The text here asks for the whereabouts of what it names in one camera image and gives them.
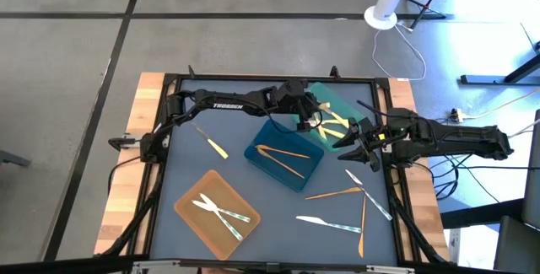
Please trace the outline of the black side bracket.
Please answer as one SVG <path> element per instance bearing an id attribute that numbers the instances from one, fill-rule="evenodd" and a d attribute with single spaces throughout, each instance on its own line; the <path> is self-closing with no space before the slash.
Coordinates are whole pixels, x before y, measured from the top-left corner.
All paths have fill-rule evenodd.
<path id="1" fill-rule="evenodd" d="M 139 139 L 132 137 L 113 137 L 108 140 L 109 145 L 117 151 L 121 151 L 122 149 L 138 148 L 139 142 Z"/>

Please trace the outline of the orange plastic bin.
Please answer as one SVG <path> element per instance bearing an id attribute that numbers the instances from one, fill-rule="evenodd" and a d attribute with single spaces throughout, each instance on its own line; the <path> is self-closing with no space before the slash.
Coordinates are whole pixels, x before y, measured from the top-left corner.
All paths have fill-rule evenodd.
<path id="1" fill-rule="evenodd" d="M 179 200 L 174 209 L 186 222 L 199 239 L 210 249 L 219 260 L 228 259 L 237 247 L 239 241 L 221 222 L 214 212 L 206 211 L 192 203 L 204 200 L 200 193 L 206 195 L 217 207 L 249 217 L 249 223 L 220 213 L 245 240 L 261 222 L 259 213 L 238 194 L 235 189 L 214 169 L 209 170 L 194 186 Z"/>

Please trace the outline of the grey cabinet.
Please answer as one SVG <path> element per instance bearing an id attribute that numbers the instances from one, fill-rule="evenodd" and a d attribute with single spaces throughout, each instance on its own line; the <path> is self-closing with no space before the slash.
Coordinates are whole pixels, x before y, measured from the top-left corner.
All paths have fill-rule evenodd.
<path id="1" fill-rule="evenodd" d="M 494 269 L 499 271 L 540 274 L 540 110 L 535 118 L 524 196 L 497 206 L 501 221 Z"/>

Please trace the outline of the grey furniture foot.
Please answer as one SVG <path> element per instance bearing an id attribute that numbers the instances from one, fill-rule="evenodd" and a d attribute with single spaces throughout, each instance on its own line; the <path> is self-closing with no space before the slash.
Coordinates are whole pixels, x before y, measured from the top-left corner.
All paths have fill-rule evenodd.
<path id="1" fill-rule="evenodd" d="M 27 158 L 0 149 L 0 164 L 14 164 L 21 167 L 28 167 L 30 163 L 31 161 Z"/>

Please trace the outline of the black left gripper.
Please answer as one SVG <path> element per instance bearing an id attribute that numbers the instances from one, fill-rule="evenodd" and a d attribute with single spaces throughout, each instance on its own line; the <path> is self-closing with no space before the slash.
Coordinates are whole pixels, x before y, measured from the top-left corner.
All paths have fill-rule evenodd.
<path id="1" fill-rule="evenodd" d="M 308 132 L 311 129 L 309 117 L 317 113 L 322 116 L 321 104 L 316 97 L 306 91 L 308 83 L 305 79 L 291 79 L 283 83 L 276 91 L 277 114 L 297 114 L 298 132 Z"/>

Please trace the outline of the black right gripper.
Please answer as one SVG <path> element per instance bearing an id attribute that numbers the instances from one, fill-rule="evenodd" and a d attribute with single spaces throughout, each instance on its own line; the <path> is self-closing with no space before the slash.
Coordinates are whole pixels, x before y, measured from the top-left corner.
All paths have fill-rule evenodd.
<path id="1" fill-rule="evenodd" d="M 403 134 L 399 135 L 398 131 L 392 131 L 388 126 L 374 126 L 368 118 L 361 121 L 349 118 L 348 123 L 348 132 L 332 146 L 343 148 L 354 145 L 355 142 L 358 142 L 359 146 L 353 151 L 339 155 L 337 159 L 369 164 L 373 171 L 381 168 L 381 160 L 375 151 L 405 138 Z"/>

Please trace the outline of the black floor beam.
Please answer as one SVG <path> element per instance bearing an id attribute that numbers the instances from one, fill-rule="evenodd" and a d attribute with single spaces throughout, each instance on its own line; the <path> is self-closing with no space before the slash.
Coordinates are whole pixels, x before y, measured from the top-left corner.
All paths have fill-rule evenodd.
<path id="1" fill-rule="evenodd" d="M 507 216 L 521 221 L 523 199 L 503 201 L 481 207 L 469 207 L 441 213 L 443 228 L 466 228 L 470 226 L 499 223 Z"/>

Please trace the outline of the black desk base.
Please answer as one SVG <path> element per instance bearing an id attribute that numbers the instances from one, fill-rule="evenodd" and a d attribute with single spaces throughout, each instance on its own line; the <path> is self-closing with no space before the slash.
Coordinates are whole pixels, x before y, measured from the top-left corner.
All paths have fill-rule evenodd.
<path id="1" fill-rule="evenodd" d="M 532 76 L 538 71 L 540 71 L 540 54 L 507 75 L 461 75 L 460 82 L 464 85 L 540 86 L 540 75 Z"/>

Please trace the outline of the dark blue plastic bin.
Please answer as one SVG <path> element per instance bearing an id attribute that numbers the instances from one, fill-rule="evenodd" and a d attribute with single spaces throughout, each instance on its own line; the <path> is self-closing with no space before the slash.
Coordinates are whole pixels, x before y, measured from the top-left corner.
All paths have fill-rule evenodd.
<path id="1" fill-rule="evenodd" d="M 246 148 L 244 156 L 264 173 L 270 175 L 292 191 L 300 192 L 304 189 L 307 181 L 322 160 L 324 151 L 301 135 L 285 133 L 285 131 L 287 131 L 285 126 L 277 122 L 267 121 Z M 268 152 L 271 156 L 296 170 L 305 178 L 301 179 L 271 159 L 262 156 L 256 150 L 256 145 L 258 144 L 310 156 L 310 158 L 297 158 L 282 153 Z"/>

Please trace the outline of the grey-blue table mat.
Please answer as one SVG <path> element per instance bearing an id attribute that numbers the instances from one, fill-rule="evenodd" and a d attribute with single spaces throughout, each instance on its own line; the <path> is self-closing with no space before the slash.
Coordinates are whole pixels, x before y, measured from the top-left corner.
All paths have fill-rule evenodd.
<path id="1" fill-rule="evenodd" d="M 192 123 L 206 132 L 229 157 L 223 159 Z M 308 223 L 297 216 L 360 228 L 364 192 L 305 200 L 306 196 L 358 187 L 348 169 L 386 210 L 381 171 L 360 162 L 338 160 L 326 152 L 301 192 L 290 190 L 251 164 L 244 152 L 265 124 L 262 117 L 234 110 L 205 110 L 172 133 L 159 200 L 152 249 L 155 259 L 210 260 L 213 253 L 176 213 L 174 205 L 209 170 L 216 170 L 261 216 L 261 222 L 232 254 L 235 261 L 393 266 L 397 255 L 392 223 L 367 198 L 364 258 L 360 234 Z"/>

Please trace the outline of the silver aluminium extrusion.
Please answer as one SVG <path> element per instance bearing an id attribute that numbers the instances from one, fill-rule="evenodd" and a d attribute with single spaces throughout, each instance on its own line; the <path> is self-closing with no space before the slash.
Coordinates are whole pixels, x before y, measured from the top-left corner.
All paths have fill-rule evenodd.
<path id="1" fill-rule="evenodd" d="M 150 270 L 177 268 L 180 265 L 179 260 L 137 261 L 132 264 L 130 274 L 148 274 Z"/>
<path id="2" fill-rule="evenodd" d="M 396 267 L 396 266 L 374 266 L 368 265 L 366 267 L 367 272 L 374 272 L 377 274 L 416 274 L 413 268 Z"/>

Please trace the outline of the silver cutlery yellow handle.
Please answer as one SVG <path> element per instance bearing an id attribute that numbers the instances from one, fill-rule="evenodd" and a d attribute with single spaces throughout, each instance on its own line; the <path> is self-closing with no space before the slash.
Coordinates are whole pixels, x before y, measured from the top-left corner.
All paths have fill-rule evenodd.
<path id="1" fill-rule="evenodd" d="M 337 113 L 331 110 L 331 104 L 329 102 L 319 104 L 319 109 L 324 110 L 327 114 L 332 116 L 336 121 L 338 121 L 345 128 L 349 128 L 348 120 L 343 119 Z"/>
<path id="2" fill-rule="evenodd" d="M 229 157 L 229 155 L 227 154 L 227 152 L 221 148 L 206 132 L 204 132 L 197 124 L 195 124 L 194 122 L 192 123 L 192 125 L 195 127 L 195 129 L 197 130 L 197 132 L 202 135 L 207 143 L 223 158 L 223 159 L 227 159 Z"/>

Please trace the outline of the black tripod stand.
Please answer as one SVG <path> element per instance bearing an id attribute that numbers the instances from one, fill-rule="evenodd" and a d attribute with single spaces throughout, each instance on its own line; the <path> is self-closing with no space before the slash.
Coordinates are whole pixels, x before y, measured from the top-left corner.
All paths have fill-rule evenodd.
<path id="1" fill-rule="evenodd" d="M 431 3 L 434 0 L 406 0 L 406 1 L 415 4 L 420 8 L 418 16 L 413 20 L 413 22 L 409 26 L 410 31 L 415 30 L 419 22 L 423 20 L 425 16 L 428 17 L 428 20 L 446 19 L 446 15 L 444 13 L 432 9 Z"/>

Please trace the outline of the teal green plastic bin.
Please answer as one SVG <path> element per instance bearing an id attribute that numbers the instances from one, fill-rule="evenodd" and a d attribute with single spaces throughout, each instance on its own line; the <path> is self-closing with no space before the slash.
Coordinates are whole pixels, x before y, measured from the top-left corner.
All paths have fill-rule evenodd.
<path id="1" fill-rule="evenodd" d="M 356 121 L 361 121 L 365 118 L 365 115 L 356 110 L 348 101 L 346 101 L 335 89 L 332 89 L 329 85 L 325 85 L 324 83 L 313 83 L 310 86 L 310 92 L 315 95 L 317 101 L 320 104 L 329 102 L 331 104 L 331 110 L 345 120 L 348 120 L 349 118 L 354 118 Z M 341 132 L 344 135 L 347 133 L 348 128 L 345 128 L 343 125 L 323 125 L 322 121 L 334 120 L 334 118 L 327 114 L 324 110 L 322 110 L 321 113 L 322 116 L 320 116 L 320 120 L 322 128 L 325 127 L 327 129 Z M 332 145 L 340 138 L 333 137 L 330 134 L 326 133 L 327 139 L 324 140 L 316 129 L 316 125 L 314 123 L 314 116 L 310 119 L 310 125 L 313 127 L 313 130 L 310 131 L 310 134 L 315 139 L 319 140 L 327 150 L 332 152 L 336 152 L 339 150 L 339 148 L 334 148 Z"/>

